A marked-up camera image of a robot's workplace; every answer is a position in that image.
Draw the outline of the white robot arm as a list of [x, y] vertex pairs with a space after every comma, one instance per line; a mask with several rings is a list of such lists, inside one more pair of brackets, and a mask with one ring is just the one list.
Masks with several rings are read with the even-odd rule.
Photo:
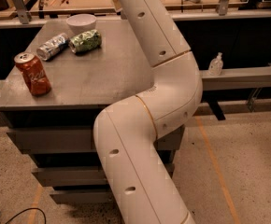
[[195, 224], [154, 143], [182, 126], [202, 98], [190, 46], [160, 0], [119, 0], [154, 74], [146, 91], [105, 108], [93, 137], [125, 224]]

